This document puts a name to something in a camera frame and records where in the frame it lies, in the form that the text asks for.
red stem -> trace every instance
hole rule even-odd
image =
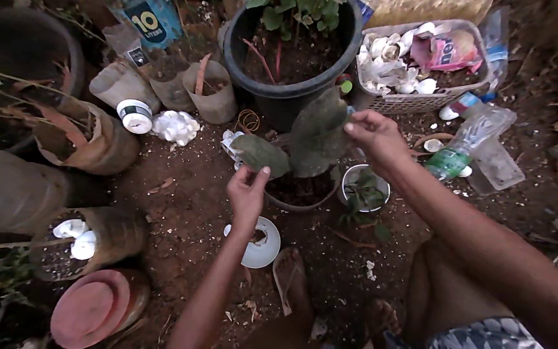
[[[281,81],[281,70],[279,69],[279,63],[281,62],[281,41],[282,39],[279,38],[279,43],[277,43],[277,59],[275,65],[275,71],[277,73],[277,81]]]
[[[266,59],[264,59],[264,57],[257,51],[255,46],[253,46],[252,43],[247,41],[247,39],[244,38],[243,41],[244,41],[245,44],[247,44],[249,47],[251,47],[253,52],[255,52],[255,54],[262,60],[262,64],[264,64],[264,68],[266,69],[266,73],[268,74],[268,77],[270,78],[270,81],[272,81],[273,84],[276,85],[277,83],[275,83],[275,78],[273,78],[272,73],[270,73],[270,68],[268,67],[268,64],[266,64]]]

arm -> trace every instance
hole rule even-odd
[[[394,121],[373,111],[354,113],[353,120],[345,131],[366,151],[374,172],[389,181],[475,280],[534,335],[558,347],[558,269],[553,263],[414,162]]]
[[[232,229],[210,271],[175,323],[167,349],[209,348],[212,345],[213,335],[224,316],[231,282],[262,212],[264,186],[270,169],[262,168],[253,185],[247,185],[247,178],[254,174],[248,166],[243,166],[229,181],[228,196],[234,213]]]

dirt ground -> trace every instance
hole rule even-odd
[[[510,155],[526,175],[522,183],[490,196],[480,196],[467,180],[447,184],[459,196],[490,218],[504,224],[552,257],[558,253],[558,172],[547,149],[558,142],[552,123],[558,121],[558,68],[549,63],[557,48],[536,48],[531,26],[540,16],[537,2],[512,2],[510,50],[518,47],[510,62],[510,73],[495,103],[518,113],[518,120],[501,137]],[[461,121],[449,125],[435,113],[390,115],[399,123],[409,144],[420,135],[454,133]],[[433,131],[430,125],[437,123]],[[119,348],[164,348],[185,302],[221,247],[223,228],[231,211],[225,187],[234,173],[233,161],[219,145],[223,126],[201,123],[202,131],[186,147],[170,151],[170,143],[153,136],[141,138],[142,151],[135,166],[113,180],[114,206],[142,210],[152,220],[151,238],[143,255],[152,280],[152,296],[145,314],[150,320],[142,329],[122,340]],[[344,160],[344,172],[350,160]],[[150,193],[165,179],[175,182]],[[379,211],[381,221],[392,230],[387,242],[376,239],[372,228],[337,226],[345,208],[336,196],[322,207],[303,214],[288,213],[267,204],[262,215],[278,227],[282,247],[299,248],[307,270],[309,292],[318,316],[326,321],[326,339],[336,346],[363,345],[362,310],[368,298],[381,296],[402,313],[410,262],[418,246],[429,238],[429,228],[396,193]],[[336,229],[360,242],[376,243],[377,249],[355,249],[339,239]],[[535,242],[536,235],[551,242]],[[375,263],[376,281],[366,277],[366,261]],[[252,285],[243,275],[234,283],[217,348],[237,347],[252,330],[282,316],[279,296],[268,266],[251,270]],[[251,318],[244,306],[253,301],[261,319]]]

green bottle label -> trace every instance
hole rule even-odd
[[[446,179],[457,177],[470,163],[470,156],[454,149],[441,149],[425,163],[426,167],[434,167],[445,173]]]

pink plastic bag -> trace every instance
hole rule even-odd
[[[475,73],[484,59],[475,38],[466,30],[454,30],[430,38],[415,37],[410,56],[425,70],[454,71],[469,67]]]

